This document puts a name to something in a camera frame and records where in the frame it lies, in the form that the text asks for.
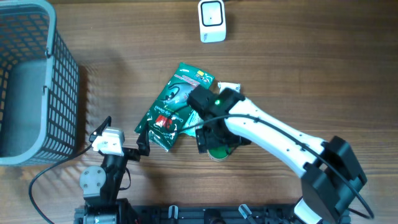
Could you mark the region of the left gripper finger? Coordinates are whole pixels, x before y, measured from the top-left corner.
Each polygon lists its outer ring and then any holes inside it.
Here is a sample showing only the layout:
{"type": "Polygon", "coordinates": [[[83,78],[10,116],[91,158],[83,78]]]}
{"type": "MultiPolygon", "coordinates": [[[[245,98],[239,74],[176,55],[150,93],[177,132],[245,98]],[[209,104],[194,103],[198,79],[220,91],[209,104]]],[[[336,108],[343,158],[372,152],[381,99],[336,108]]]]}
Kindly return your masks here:
{"type": "Polygon", "coordinates": [[[149,125],[148,124],[144,125],[144,129],[141,131],[136,143],[137,143],[140,155],[148,156],[150,154],[149,125]]]}
{"type": "Polygon", "coordinates": [[[108,116],[101,125],[99,125],[89,136],[89,140],[95,140],[98,136],[101,136],[103,131],[111,126],[111,117],[108,116]]]}

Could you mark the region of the green lid jar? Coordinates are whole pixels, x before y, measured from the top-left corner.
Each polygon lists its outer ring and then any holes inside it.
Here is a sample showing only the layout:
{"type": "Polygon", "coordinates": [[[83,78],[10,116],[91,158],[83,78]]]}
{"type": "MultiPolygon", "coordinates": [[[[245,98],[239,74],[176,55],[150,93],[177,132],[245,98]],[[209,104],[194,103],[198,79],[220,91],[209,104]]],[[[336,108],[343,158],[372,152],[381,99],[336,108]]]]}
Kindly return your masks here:
{"type": "Polygon", "coordinates": [[[232,152],[233,152],[232,148],[222,146],[222,147],[216,147],[213,149],[209,149],[208,155],[209,155],[210,159],[212,159],[216,162],[221,162],[221,161],[227,159],[232,152]]]}

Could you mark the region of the teal tissue pack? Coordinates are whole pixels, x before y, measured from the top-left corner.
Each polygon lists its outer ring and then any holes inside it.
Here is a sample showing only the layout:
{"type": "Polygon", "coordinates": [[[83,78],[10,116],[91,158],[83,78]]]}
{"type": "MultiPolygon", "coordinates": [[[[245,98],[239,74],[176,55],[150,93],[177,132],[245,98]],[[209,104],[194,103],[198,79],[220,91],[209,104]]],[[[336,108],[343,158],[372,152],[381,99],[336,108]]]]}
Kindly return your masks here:
{"type": "Polygon", "coordinates": [[[202,125],[200,126],[196,126],[194,128],[190,128],[188,129],[188,127],[190,126],[194,126],[197,125],[198,123],[201,123],[203,120],[200,118],[199,114],[196,111],[192,111],[191,115],[189,116],[189,118],[187,119],[187,122],[184,124],[183,129],[185,129],[184,131],[182,131],[182,133],[195,137],[196,136],[196,129],[201,128],[202,125]]]}

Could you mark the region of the green 3M glove package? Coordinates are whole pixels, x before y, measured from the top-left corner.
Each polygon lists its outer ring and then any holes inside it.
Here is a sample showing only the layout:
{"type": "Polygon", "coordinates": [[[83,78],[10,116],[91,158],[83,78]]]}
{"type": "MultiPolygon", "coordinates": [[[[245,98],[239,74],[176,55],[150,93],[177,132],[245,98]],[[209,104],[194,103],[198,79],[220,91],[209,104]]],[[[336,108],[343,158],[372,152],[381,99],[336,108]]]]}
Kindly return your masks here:
{"type": "Polygon", "coordinates": [[[149,141],[169,151],[193,114],[187,105],[189,94],[198,86],[209,89],[214,80],[207,71],[180,63],[134,131],[140,134],[148,126],[149,141]]]}

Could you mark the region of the white blue plaster pack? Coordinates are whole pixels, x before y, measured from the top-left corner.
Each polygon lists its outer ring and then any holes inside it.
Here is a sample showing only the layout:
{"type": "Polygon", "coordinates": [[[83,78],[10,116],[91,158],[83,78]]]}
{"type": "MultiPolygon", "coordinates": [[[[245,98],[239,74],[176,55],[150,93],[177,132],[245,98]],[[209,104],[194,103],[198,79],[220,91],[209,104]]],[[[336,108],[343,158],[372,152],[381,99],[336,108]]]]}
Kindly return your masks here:
{"type": "Polygon", "coordinates": [[[225,89],[231,89],[236,92],[240,92],[241,84],[240,83],[230,83],[230,82],[218,82],[219,93],[221,93],[225,89]]]}

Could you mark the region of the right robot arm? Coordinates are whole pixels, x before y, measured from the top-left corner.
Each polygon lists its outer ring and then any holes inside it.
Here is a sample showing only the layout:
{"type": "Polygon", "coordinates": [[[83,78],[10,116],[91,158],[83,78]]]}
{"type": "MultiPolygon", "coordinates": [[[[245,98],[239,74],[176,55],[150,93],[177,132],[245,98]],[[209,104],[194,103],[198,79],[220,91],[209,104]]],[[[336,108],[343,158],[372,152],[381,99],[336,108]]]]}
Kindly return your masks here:
{"type": "Polygon", "coordinates": [[[200,152],[257,144],[286,164],[300,179],[302,196],[293,207],[301,223],[338,223],[358,199],[367,214],[374,214],[360,195],[367,177],[352,147],[334,136],[330,141],[300,132],[263,112],[249,98],[230,89],[220,94],[196,87],[188,105],[203,119],[196,130],[200,152]]]}

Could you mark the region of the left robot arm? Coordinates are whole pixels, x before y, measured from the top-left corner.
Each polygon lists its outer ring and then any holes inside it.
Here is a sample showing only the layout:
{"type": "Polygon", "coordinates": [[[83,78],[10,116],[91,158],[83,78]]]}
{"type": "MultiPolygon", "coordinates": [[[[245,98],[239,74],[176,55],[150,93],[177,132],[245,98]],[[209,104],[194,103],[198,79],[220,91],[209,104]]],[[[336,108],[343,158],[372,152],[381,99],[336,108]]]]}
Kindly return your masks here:
{"type": "Polygon", "coordinates": [[[122,129],[111,127],[111,117],[96,128],[89,137],[95,152],[103,156],[100,166],[90,166],[80,175],[85,205],[75,210],[75,223],[141,223],[142,218],[126,198],[118,193],[127,190],[121,187],[124,174],[128,174],[128,161],[140,161],[148,156],[149,124],[144,125],[136,143],[138,148],[124,147],[122,129]]]}

